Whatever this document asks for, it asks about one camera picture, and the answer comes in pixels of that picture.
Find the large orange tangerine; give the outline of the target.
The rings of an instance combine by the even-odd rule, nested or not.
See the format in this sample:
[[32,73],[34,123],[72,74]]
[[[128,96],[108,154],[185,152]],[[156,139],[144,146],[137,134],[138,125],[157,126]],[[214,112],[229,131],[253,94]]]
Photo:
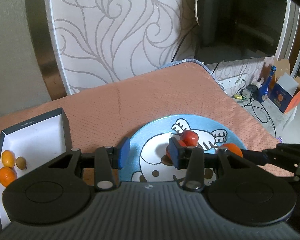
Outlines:
[[8,187],[11,182],[17,179],[17,174],[13,168],[2,167],[0,169],[0,183],[4,187]]

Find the orange blue cardboard box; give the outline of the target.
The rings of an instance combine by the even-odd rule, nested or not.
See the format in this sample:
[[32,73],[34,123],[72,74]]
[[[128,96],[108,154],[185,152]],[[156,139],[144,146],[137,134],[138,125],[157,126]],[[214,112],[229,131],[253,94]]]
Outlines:
[[300,103],[300,77],[283,74],[275,83],[269,100],[286,114]]

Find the blue ceramic bottle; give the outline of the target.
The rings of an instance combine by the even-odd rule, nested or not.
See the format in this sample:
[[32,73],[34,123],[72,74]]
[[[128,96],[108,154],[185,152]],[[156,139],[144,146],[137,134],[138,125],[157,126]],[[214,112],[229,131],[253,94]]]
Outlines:
[[271,80],[274,76],[276,72],[276,67],[275,66],[271,66],[269,75],[266,79],[266,81],[264,81],[264,83],[262,84],[262,86],[260,87],[260,89],[257,91],[256,94],[256,101],[262,103],[265,102],[268,98],[268,94],[269,94],[269,85],[271,83]]

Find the brown table mat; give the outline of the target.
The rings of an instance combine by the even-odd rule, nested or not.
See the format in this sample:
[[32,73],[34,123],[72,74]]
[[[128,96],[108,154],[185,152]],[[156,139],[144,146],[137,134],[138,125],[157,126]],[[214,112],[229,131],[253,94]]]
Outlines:
[[[70,122],[72,143],[83,150],[118,142],[146,123],[168,115],[196,114],[230,128],[253,150],[271,147],[276,140],[246,110],[228,97],[209,72],[196,63],[180,63],[130,79],[87,89],[40,106],[0,117],[0,131],[27,123],[57,108]],[[132,204],[119,199],[119,213],[106,215],[110,196],[93,210],[95,221],[77,219],[69,229],[9,225],[0,239],[297,239],[286,224],[269,229],[235,226],[208,207],[173,211],[173,201],[190,203],[197,197],[169,193],[160,202],[159,187],[142,189]]]

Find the white wall power socket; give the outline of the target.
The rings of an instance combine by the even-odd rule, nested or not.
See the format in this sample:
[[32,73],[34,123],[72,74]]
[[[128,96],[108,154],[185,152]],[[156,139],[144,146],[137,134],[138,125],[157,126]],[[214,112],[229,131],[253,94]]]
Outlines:
[[240,85],[242,82],[243,82],[243,78],[236,77],[236,76],[218,81],[219,85],[224,90],[232,88],[232,87],[236,87],[237,85]]

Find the black white cardboard box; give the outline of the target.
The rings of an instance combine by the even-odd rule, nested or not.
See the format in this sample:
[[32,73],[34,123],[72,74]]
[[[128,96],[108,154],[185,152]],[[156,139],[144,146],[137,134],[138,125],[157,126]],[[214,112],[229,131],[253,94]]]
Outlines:
[[[5,150],[13,152],[15,157],[25,158],[26,169],[14,168],[20,178],[70,149],[69,120],[64,109],[57,108],[1,131],[0,168],[3,167],[1,154]],[[11,222],[2,203],[4,189],[0,183],[0,232]]]

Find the black television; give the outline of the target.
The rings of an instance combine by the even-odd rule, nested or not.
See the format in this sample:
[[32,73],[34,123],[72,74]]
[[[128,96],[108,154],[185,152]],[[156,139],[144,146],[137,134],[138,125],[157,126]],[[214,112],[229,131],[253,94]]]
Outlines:
[[196,0],[195,58],[205,64],[273,56],[287,0]]

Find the blue tiger cartoon plate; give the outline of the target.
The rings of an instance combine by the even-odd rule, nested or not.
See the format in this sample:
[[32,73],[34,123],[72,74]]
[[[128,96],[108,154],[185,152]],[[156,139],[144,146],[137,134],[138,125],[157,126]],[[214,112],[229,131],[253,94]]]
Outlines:
[[121,181],[182,183],[186,170],[178,170],[166,155],[169,139],[180,138],[184,131],[192,130],[199,138],[198,147],[214,154],[219,146],[232,143],[239,148],[246,146],[237,135],[215,120],[190,114],[170,115],[152,121],[140,128],[130,139],[130,152],[123,169]]

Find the small yellow-orange kumquat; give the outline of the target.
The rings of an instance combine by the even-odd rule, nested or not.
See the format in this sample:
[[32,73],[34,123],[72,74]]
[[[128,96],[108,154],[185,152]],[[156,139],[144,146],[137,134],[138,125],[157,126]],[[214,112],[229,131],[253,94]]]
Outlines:
[[15,155],[10,150],[5,150],[1,154],[1,162],[4,167],[14,168],[15,166]]

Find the brown longan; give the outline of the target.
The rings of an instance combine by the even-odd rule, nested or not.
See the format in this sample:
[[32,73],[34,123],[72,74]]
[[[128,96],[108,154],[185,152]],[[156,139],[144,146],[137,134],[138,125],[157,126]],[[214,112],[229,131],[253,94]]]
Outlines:
[[15,160],[15,164],[16,164],[17,168],[19,168],[20,170],[27,169],[27,162],[26,162],[26,159],[24,157],[18,157]]

